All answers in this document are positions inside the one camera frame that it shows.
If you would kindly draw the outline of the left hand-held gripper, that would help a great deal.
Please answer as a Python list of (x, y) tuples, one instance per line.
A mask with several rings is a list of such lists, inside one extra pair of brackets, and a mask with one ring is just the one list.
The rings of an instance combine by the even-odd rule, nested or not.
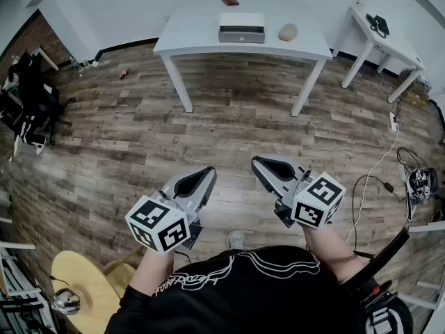
[(158, 254), (178, 246), (191, 249), (202, 231), (198, 213), (216, 179), (215, 168), (207, 166), (178, 174), (160, 191), (142, 196), (125, 216), (135, 240)]

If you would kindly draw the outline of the person's right forearm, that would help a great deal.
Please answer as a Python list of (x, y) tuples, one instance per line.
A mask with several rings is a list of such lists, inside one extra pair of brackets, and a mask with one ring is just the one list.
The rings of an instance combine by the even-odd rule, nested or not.
[(303, 225), (302, 229), (309, 251), (324, 263), (340, 284), (364, 268), (364, 263), (330, 224), (322, 228)]

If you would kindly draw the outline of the person's grey shoe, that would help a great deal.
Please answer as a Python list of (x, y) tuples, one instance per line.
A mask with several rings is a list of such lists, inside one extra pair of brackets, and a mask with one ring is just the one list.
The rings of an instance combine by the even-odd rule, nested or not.
[(226, 238), (227, 248), (229, 250), (242, 251), (245, 248), (245, 234), (243, 231), (231, 231)]

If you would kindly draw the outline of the light wooden chair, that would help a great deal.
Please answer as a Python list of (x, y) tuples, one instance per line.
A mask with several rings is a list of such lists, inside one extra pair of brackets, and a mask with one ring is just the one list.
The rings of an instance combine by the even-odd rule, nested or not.
[(103, 274), (120, 299), (124, 296), (125, 290), (136, 272), (128, 261), (139, 254), (142, 249), (142, 246), (133, 249), (123, 258), (109, 262), (103, 269)]

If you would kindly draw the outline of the person's black printed shirt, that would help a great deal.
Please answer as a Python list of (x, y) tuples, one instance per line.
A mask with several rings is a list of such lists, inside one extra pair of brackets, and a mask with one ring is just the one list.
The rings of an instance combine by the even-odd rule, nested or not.
[(294, 246), (227, 250), (150, 295), (128, 287), (104, 334), (365, 334), (336, 276)]

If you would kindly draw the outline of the black flat bar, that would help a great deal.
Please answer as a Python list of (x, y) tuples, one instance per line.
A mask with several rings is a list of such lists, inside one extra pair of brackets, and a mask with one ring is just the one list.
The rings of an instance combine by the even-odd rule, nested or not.
[(341, 287), (350, 294), (357, 292), (397, 254), (409, 238), (407, 228), (402, 228), (396, 237), (377, 255), (354, 250), (356, 256), (367, 258), (369, 262), (362, 270), (343, 283)]

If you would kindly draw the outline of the beige oval stone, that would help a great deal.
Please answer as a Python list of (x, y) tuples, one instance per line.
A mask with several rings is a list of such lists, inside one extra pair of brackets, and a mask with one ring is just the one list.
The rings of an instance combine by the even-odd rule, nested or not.
[(297, 26), (295, 24), (288, 23), (281, 28), (280, 32), (278, 33), (278, 38), (282, 41), (290, 42), (292, 40), (295, 40), (297, 34)]

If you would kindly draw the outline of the cardboard box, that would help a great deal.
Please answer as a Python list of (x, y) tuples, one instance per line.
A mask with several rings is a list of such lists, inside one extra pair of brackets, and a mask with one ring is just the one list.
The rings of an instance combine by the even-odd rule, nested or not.
[(426, 107), (429, 96), (423, 91), (418, 90), (415, 87), (407, 88), (402, 93), (402, 98), (412, 106), (418, 109), (424, 109)]

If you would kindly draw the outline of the black white-striped garment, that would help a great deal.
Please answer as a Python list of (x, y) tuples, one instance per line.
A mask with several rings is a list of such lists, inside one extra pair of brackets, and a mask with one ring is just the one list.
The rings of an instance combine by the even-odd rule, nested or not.
[(36, 147), (36, 154), (40, 155), (46, 145), (47, 139), (42, 134), (36, 134), (36, 129), (40, 127), (42, 118), (37, 115), (24, 116), (22, 123), (18, 126), (14, 141), (14, 156), (21, 150), (21, 144), (33, 145)]

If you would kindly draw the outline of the shiny glass jar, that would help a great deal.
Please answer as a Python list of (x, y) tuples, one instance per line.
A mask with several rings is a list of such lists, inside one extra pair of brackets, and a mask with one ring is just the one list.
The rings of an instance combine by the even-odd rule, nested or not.
[(73, 286), (59, 289), (52, 297), (51, 308), (64, 315), (75, 315), (81, 309), (81, 297)]

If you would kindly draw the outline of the black office chair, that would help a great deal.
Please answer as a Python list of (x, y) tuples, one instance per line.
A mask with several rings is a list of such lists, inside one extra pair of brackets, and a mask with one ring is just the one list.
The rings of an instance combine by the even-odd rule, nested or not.
[(41, 57), (32, 56), (25, 51), (17, 61), (8, 68), (7, 81), (17, 88), (18, 98), (22, 104), (21, 117), (15, 121), (16, 129), (22, 123), (24, 116), (37, 115), (42, 118), (39, 128), (49, 133), (49, 144), (55, 145), (56, 124), (72, 126), (63, 119), (66, 107), (76, 102), (71, 97), (66, 103), (60, 102), (59, 90), (45, 83), (40, 68)]

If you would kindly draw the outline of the small white side table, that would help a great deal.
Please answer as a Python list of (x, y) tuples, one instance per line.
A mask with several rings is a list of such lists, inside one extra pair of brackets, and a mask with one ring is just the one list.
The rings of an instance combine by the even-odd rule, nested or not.
[(381, 73), (389, 64), (391, 59), (399, 60), (408, 66), (412, 66), (413, 70), (404, 82), (397, 87), (397, 89), (388, 96), (388, 103), (395, 102), (402, 93), (414, 82), (414, 80), (425, 70), (425, 65), (420, 60), (419, 55), (410, 44), (407, 38), (400, 32), (390, 33), (386, 38), (381, 37), (377, 32), (373, 31), (370, 27), (368, 20), (363, 12), (360, 12), (356, 8), (350, 7), (348, 9), (346, 19), (341, 27), (339, 37), (334, 45), (332, 52), (333, 57), (337, 57), (344, 43), (350, 28), (356, 22), (366, 36), (366, 43), (362, 53), (356, 58), (353, 66), (349, 69), (346, 76), (341, 82), (342, 88), (347, 88), (350, 82), (353, 80), (359, 69), (363, 65), (364, 61), (371, 53), (374, 47), (380, 49), (383, 53), (380, 64), (378, 65), (377, 72)]

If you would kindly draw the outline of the black desk telephone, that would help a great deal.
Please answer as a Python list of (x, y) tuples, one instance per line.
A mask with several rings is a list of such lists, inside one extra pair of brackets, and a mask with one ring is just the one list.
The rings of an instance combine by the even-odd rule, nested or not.
[(371, 30), (376, 32), (381, 38), (386, 38), (390, 34), (387, 22), (381, 16), (376, 15), (372, 17), (370, 14), (366, 14), (366, 19), (371, 25)]

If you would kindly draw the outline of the light wooden desk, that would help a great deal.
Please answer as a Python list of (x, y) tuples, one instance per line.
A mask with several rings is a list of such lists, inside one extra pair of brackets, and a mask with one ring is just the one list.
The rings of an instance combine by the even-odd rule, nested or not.
[(32, 52), (31, 52), (32, 56), (37, 56), (37, 55), (41, 55), (41, 57), (48, 62), (48, 64), (55, 70), (55, 71), (59, 71), (59, 67), (57, 66), (57, 64), (55, 64), (50, 57), (48, 57), (48, 55), (43, 51), (43, 49), (41, 47), (37, 47), (35, 48)]

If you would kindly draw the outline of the white metal shelf rack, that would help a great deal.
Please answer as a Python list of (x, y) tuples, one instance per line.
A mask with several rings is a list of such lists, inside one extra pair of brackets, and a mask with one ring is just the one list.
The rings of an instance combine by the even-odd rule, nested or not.
[(58, 334), (48, 299), (13, 253), (34, 248), (0, 241), (0, 334)]

